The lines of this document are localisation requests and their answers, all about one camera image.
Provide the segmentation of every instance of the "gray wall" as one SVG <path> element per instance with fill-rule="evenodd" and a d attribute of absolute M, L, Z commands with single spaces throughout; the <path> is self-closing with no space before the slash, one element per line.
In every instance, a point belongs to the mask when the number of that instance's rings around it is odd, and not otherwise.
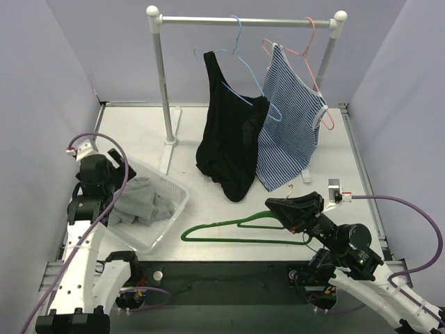
<path fill-rule="evenodd" d="M 47 0 L 65 36 L 102 101 L 160 102 L 152 39 L 145 9 L 154 4 L 165 15 L 329 19 L 338 10 L 349 14 L 323 82 L 331 106 L 349 102 L 406 0 Z M 208 102 L 205 69 L 193 57 L 193 48 L 233 48 L 237 28 L 164 26 L 162 41 L 168 90 L 172 101 Z M 261 39 L 270 38 L 303 51 L 309 29 L 244 29 L 241 55 L 262 81 L 268 56 Z M 317 31 L 309 62 L 318 67 L 328 31 Z M 301 57 L 290 62 L 310 82 Z M 259 94 L 244 65 L 223 54 L 219 57 L 226 79 L 240 93 Z"/>
<path fill-rule="evenodd" d="M 0 331 L 18 333 L 66 229 L 65 148 L 99 104 L 45 0 L 3 0 L 0 13 Z"/>
<path fill-rule="evenodd" d="M 445 234 L 445 2 L 409 0 L 350 103 L 355 135 L 373 192 L 417 204 Z M 437 247 L 428 222 L 411 209 L 379 202 L 396 257 L 409 268 Z M 415 289 L 445 305 L 445 255 L 412 276 Z"/>

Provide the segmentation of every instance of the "black tank top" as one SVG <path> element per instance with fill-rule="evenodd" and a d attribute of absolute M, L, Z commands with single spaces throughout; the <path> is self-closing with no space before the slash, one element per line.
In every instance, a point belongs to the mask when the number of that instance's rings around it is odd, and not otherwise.
<path fill-rule="evenodd" d="M 196 166 L 233 202 L 244 198 L 257 169 L 258 136 L 269 109 L 263 96 L 246 97 L 245 103 L 233 94 L 225 81 L 215 54 L 204 61 L 209 75 L 210 102 L 204 136 L 196 152 Z"/>

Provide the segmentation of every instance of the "white plastic basket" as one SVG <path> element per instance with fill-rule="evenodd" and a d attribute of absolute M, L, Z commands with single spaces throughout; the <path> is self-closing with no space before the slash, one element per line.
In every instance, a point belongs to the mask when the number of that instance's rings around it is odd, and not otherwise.
<path fill-rule="evenodd" d="M 108 227 L 120 241 L 140 254 L 150 252 L 172 227 L 188 202 L 188 190 L 167 175 L 149 167 L 143 162 L 129 159 L 130 166 L 137 176 L 148 177 L 152 181 L 155 192 L 171 200 L 175 204 L 175 212 L 170 219 L 154 221 L 149 225 L 139 223 L 118 223 Z"/>

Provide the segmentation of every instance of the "blue hanger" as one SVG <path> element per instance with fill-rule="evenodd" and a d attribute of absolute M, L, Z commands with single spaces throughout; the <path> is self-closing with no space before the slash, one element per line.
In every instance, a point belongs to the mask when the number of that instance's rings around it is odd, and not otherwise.
<path fill-rule="evenodd" d="M 235 16 L 235 15 L 230 15 L 230 16 L 231 16 L 231 17 L 234 17 L 235 19 L 237 19 L 237 20 L 238 20 L 238 24 L 239 24 L 239 32 L 238 32 L 238 35 L 237 35 L 237 37 L 236 37 L 236 39 L 235 39 L 235 41 L 236 41 L 236 42 L 235 42 L 235 48 L 234 48 L 233 50 L 231 50 L 231 51 L 226 50 L 226 49 L 219 49 L 219 50 L 214 51 L 214 53 L 217 54 L 218 52 L 227 52 L 228 54 L 234 55 L 235 52 L 236 52 L 236 55 L 238 56 L 238 59 L 239 59 L 240 61 L 242 61 L 243 64 L 244 64 L 245 66 L 247 66 L 247 68 L 248 68 L 249 71 L 250 71 L 250 74 L 252 75 L 253 79 L 255 80 L 255 83 L 256 83 L 257 86 L 258 86 L 259 91 L 261 92 L 261 95 L 264 96 L 264 92 L 263 92 L 263 90 L 261 89 L 261 86 L 259 85 L 259 82 L 258 82 L 257 78 L 255 77 L 255 74 L 253 74 L 252 69 L 250 68 L 250 66 L 249 66 L 249 65 L 248 65 L 248 64 L 241 58 L 241 56 L 239 55 L 238 41 L 239 41 L 239 37 L 241 36 L 241 33 L 243 32 L 243 25 L 241 24 L 241 20 L 240 20 L 237 16 Z M 203 64 L 203 65 L 205 66 L 206 64 L 204 63 L 204 61 L 200 60 L 200 59 L 197 57 L 197 55 L 196 55 L 196 51 L 197 51 L 197 50 L 198 50 L 198 51 L 201 51 L 202 53 L 204 53 L 204 51 L 201 50 L 201 49 L 198 49 L 198 48 L 194 48 L 194 50 L 193 50 L 193 54 L 195 55 L 195 58 L 196 58 L 201 64 Z M 222 84 L 223 84 L 228 90 L 230 90 L 233 94 L 235 94 L 237 97 L 239 97 L 241 100 L 243 100 L 245 103 L 249 104 L 250 106 L 253 105 L 251 102 L 247 101 L 244 97 L 240 96 L 237 92 L 235 92 L 233 89 L 231 89 L 231 88 L 230 88 L 224 81 L 222 82 Z M 277 108 L 272 102 L 270 102 L 270 105 L 271 105 L 271 106 L 278 112 L 278 114 L 280 115 L 280 118 L 275 118 L 275 117 L 273 117 L 272 115 L 268 115 L 268 117 L 272 118 L 273 120 L 276 120 L 277 122 L 281 122 L 281 120 L 282 120 L 282 118 L 283 118 L 283 115 L 282 115 L 281 111 L 278 110 L 278 108 Z"/>

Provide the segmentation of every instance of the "metal pole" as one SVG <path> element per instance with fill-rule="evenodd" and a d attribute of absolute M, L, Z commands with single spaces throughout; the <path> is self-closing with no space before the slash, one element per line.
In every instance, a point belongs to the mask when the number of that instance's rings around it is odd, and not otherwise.
<path fill-rule="evenodd" d="M 329 64 L 332 51 L 334 50 L 335 42 L 339 39 L 341 30 L 347 18 L 348 15 L 344 10 L 339 10 L 334 15 L 334 20 L 337 26 L 334 30 L 331 31 L 329 42 L 327 42 L 325 54 L 323 55 L 323 60 L 321 61 L 320 68 L 318 69 L 317 78 L 315 79 L 315 82 L 317 83 L 317 86 L 319 88 L 321 86 L 321 83 L 323 82 L 327 65 Z"/>
<path fill-rule="evenodd" d="M 154 54 L 156 57 L 156 66 L 158 68 L 159 89 L 161 90 L 162 109 L 164 112 L 165 132 L 167 138 L 165 143 L 168 145 L 174 145 L 177 142 L 177 138 L 173 135 L 172 120 L 170 117 L 170 105 L 168 103 L 167 94 L 167 81 L 165 79 L 164 61 L 162 57 L 161 46 L 161 30 L 156 22 L 159 18 L 159 9 L 156 6 L 149 6 L 147 8 L 148 21 L 150 25 L 150 31 L 153 37 Z"/>
<path fill-rule="evenodd" d="M 318 69 L 317 78 L 315 79 L 315 82 L 317 83 L 317 86 L 319 88 L 321 86 L 321 82 L 323 81 L 323 77 L 325 76 L 327 65 L 329 64 L 329 60 L 331 58 L 332 51 L 334 50 L 336 41 L 337 39 L 329 38 L 329 41 L 327 42 L 325 54 L 323 55 L 323 60 L 321 61 L 320 68 Z"/>
<path fill-rule="evenodd" d="M 159 17 L 161 24 L 197 24 L 207 26 L 237 26 L 238 21 L 232 17 Z M 311 28 L 311 22 L 307 19 L 240 19 L 243 26 L 274 26 L 282 28 Z M 331 29 L 330 19 L 315 20 L 316 28 Z"/>

